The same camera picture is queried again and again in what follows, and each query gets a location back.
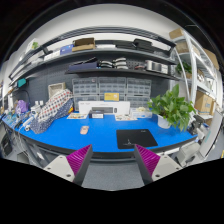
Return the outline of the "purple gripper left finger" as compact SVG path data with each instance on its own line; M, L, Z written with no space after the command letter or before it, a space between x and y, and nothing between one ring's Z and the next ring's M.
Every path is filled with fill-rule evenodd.
M87 145L68 156L57 156L44 170L81 186L92 155L92 145Z

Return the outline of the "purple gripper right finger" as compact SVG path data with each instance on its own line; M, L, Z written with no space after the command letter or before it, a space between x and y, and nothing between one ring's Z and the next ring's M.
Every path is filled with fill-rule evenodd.
M168 155L159 156L140 145L134 146L134 156L145 185L182 169Z

